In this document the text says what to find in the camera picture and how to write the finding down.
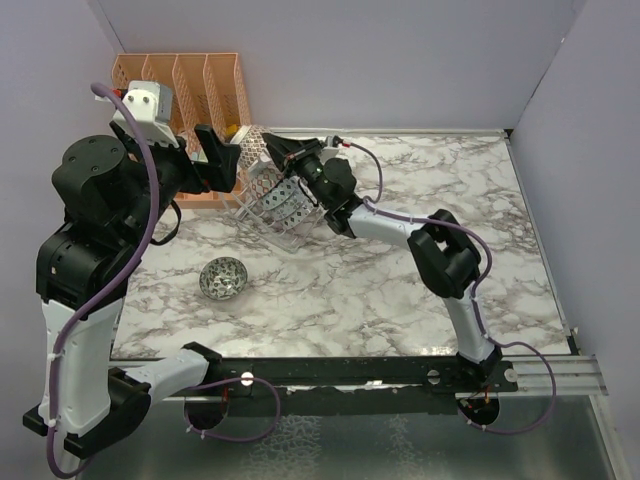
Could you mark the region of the white diamond patterned bowl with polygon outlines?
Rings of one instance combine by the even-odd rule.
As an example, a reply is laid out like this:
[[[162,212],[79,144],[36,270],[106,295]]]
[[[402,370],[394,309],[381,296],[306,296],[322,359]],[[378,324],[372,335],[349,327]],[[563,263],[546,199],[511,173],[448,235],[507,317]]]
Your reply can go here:
[[[285,217],[281,223],[285,231],[291,230],[302,224],[312,213],[315,213],[317,208],[310,205],[301,205],[289,216]]]

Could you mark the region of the white petal patterned bowl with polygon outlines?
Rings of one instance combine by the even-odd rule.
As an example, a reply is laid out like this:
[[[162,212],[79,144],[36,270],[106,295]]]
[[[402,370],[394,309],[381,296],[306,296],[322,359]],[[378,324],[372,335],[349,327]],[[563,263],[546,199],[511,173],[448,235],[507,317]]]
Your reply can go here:
[[[274,216],[278,221],[294,225],[302,222],[311,213],[312,208],[313,205],[306,197],[290,197],[276,208]]]

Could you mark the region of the black leaf patterned bowl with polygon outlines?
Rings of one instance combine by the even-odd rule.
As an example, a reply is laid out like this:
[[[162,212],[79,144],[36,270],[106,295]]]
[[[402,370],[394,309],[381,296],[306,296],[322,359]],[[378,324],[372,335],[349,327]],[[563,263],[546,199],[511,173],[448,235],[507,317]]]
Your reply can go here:
[[[209,299],[224,301],[239,295],[248,281],[245,265],[233,257],[218,257],[208,262],[199,275],[201,292]]]

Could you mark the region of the blue triangle patterned bowl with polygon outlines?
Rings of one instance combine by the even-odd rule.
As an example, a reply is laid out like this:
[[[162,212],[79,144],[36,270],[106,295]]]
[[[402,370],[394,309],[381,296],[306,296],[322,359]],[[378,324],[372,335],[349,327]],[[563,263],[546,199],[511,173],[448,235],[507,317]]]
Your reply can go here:
[[[286,178],[274,186],[261,198],[262,208],[266,211],[273,210],[288,200],[298,188],[292,178]]]

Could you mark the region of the brown checker patterned bowl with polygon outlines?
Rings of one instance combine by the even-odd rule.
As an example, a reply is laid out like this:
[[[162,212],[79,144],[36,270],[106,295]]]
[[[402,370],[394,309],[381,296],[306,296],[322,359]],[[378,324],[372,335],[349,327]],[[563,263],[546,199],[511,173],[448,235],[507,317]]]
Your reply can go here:
[[[230,143],[239,145],[241,149],[238,160],[239,172],[250,169],[267,152],[263,134],[270,132],[271,130],[264,126],[244,125],[230,138]]]

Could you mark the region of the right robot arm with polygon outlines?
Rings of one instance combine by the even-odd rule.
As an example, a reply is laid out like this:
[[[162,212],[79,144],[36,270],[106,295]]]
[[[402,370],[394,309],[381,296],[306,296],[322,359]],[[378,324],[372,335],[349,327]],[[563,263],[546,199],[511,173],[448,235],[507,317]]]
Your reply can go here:
[[[489,339],[476,303],[475,289],[482,279],[481,254],[470,239],[471,232],[447,210],[418,218],[382,210],[378,198],[357,195],[357,180],[349,162],[321,158],[326,150],[336,147],[369,152],[354,142],[339,136],[324,141],[298,140],[272,133],[264,133],[262,139],[284,177],[297,177],[310,191],[335,234],[376,240],[411,253],[423,284],[445,303],[457,338],[461,383],[472,391],[491,384],[502,352]]]

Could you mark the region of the blue floral patterned bowl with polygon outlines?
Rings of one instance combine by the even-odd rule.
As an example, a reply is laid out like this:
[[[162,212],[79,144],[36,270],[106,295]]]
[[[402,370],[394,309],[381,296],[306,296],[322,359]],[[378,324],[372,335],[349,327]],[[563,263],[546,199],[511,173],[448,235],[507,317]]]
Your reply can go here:
[[[284,200],[279,206],[275,207],[271,214],[276,220],[284,219],[298,209],[301,205],[305,204],[307,198],[303,193],[294,192],[286,200]]]

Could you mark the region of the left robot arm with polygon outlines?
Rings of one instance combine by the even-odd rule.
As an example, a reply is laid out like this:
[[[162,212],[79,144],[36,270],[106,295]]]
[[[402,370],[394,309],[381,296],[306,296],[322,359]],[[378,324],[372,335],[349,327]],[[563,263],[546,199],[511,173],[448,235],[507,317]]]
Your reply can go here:
[[[178,193],[232,190],[241,149],[207,125],[195,129],[204,157],[192,161],[184,142],[153,145],[159,190],[149,187],[142,153],[123,129],[72,144],[52,183],[64,203],[63,225],[40,247],[36,291],[42,301],[49,358],[41,402],[23,417],[39,435],[55,431],[63,448],[87,459],[123,440],[161,400],[192,387],[220,385],[220,356],[197,343],[155,364],[109,366],[112,330],[149,208],[170,207]]]

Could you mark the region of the red patterned bowl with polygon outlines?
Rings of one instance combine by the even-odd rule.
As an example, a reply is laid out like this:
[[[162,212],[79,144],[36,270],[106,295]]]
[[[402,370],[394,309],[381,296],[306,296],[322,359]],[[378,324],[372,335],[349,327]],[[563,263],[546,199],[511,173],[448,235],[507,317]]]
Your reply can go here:
[[[261,199],[283,178],[282,173],[274,168],[265,167],[249,176],[249,193],[255,200]]]

